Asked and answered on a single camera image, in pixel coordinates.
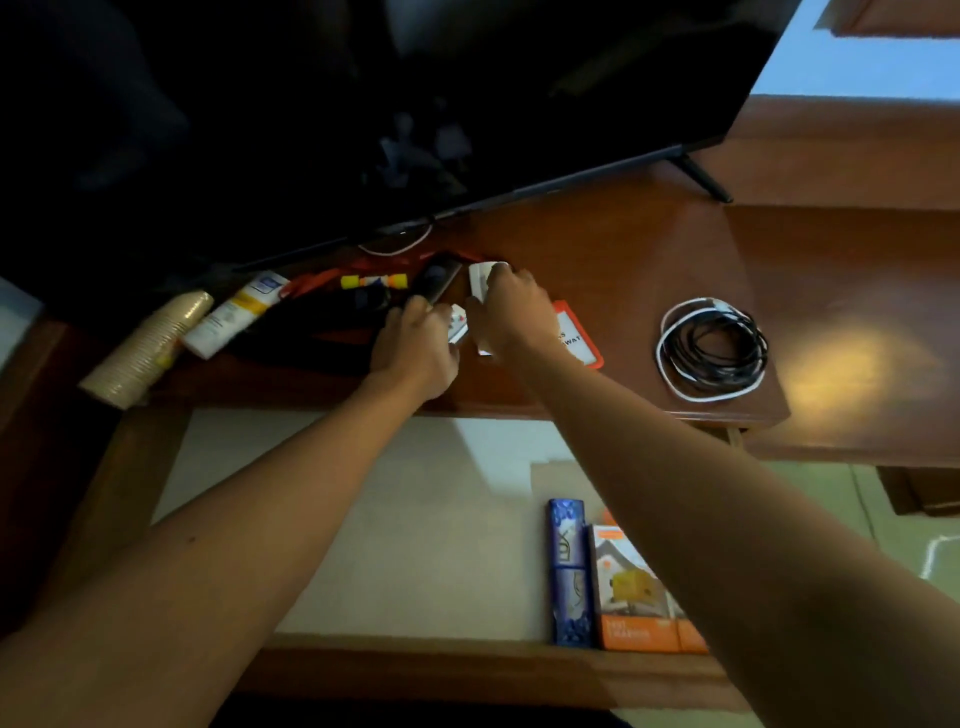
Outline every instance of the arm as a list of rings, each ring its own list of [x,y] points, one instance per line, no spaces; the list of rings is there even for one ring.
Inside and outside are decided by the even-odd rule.
[[[152,528],[0,648],[9,725],[206,725],[306,587],[367,471],[457,374],[450,311],[391,312],[342,406]]]
[[[745,453],[585,368],[528,273],[498,266],[468,319],[768,725],[960,724],[960,605]]]

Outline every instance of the white cable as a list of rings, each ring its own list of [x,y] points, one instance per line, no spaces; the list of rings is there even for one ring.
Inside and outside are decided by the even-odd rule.
[[[401,253],[412,251],[420,243],[422,243],[426,239],[426,236],[429,235],[432,231],[433,231],[433,223],[430,223],[427,225],[426,232],[423,235],[421,235],[419,238],[417,238],[412,243],[410,243],[410,245],[408,245],[406,248],[400,248],[398,251],[392,251],[391,253],[378,253],[377,251],[367,250],[367,248],[365,248],[362,245],[358,245],[357,248],[362,250],[367,255],[378,255],[380,257],[393,257],[394,255],[400,255]]]
[[[693,303],[711,303],[711,305],[704,306],[702,308],[697,308],[696,310],[691,311],[690,313],[687,313],[686,315],[682,316],[680,319],[678,319],[673,324],[671,324],[669,328],[667,327],[666,323],[670,319],[670,316],[672,316],[675,311],[683,308],[684,306],[692,305]],[[743,389],[738,390],[736,392],[728,392],[726,394],[715,395],[713,397],[691,397],[689,395],[685,395],[683,392],[677,389],[676,385],[674,385],[672,381],[670,381],[670,377],[666,375],[666,370],[664,370],[663,368],[663,344],[666,342],[667,338],[669,338],[670,334],[672,334],[674,331],[677,330],[677,328],[681,327],[683,324],[685,324],[687,321],[692,319],[694,316],[698,316],[701,313],[712,313],[712,312],[722,313],[724,316],[731,319],[732,321],[736,321],[738,324],[739,324],[739,321],[737,320],[737,315],[744,318],[749,318],[745,313],[743,313],[743,311],[731,306],[729,303],[725,301],[720,301],[720,299],[699,298],[699,299],[690,299],[689,301],[684,301],[683,303],[677,303],[677,305],[675,305],[673,308],[671,308],[669,311],[663,314],[663,318],[660,319],[660,340],[657,342],[657,348],[654,350],[654,354],[657,359],[657,368],[660,370],[660,376],[663,377],[663,381],[666,382],[667,386],[670,387],[670,390],[675,395],[677,395],[677,397],[679,397],[681,400],[693,401],[693,402],[734,400],[737,397],[743,397],[744,395],[749,394],[750,392],[753,392],[758,386],[760,386],[760,382],[763,381],[763,377],[764,375],[766,375],[766,372],[762,370],[763,362],[758,361],[756,364],[756,367],[760,372],[760,376],[756,378],[756,381],[753,384],[747,387],[744,387]],[[693,376],[690,376],[686,372],[683,372],[682,370],[677,369],[676,367],[674,369],[677,372],[677,374],[679,374],[683,378],[689,379],[690,381],[696,381],[696,379]]]

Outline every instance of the stack of paper cups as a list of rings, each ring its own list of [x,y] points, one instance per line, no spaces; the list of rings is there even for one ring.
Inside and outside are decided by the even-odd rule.
[[[81,383],[100,401],[127,409],[143,399],[173,366],[180,337],[196,326],[213,306],[204,291],[184,293],[147,318]]]

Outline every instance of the hand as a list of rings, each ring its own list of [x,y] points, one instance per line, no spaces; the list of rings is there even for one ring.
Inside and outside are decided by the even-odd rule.
[[[477,345],[497,358],[517,348],[560,345],[560,324],[546,291],[530,271],[514,273],[506,263],[493,266],[487,278],[487,300],[470,297],[467,323]]]
[[[409,388],[418,406],[443,394],[460,364],[459,352],[446,341],[450,315],[450,306],[431,308],[423,296],[411,297],[402,313],[391,308],[373,344],[371,375]]]

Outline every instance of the forearm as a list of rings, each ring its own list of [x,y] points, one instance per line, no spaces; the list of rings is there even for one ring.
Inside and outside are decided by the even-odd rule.
[[[46,718],[41,706],[53,701],[71,722],[205,724],[306,586],[374,458],[419,403],[374,377],[159,523],[4,645],[2,712]]]
[[[891,690],[917,674],[929,704],[948,705],[960,644],[937,635],[960,622],[942,594],[746,454],[561,348],[508,364],[765,718],[808,724],[844,704],[894,716]]]

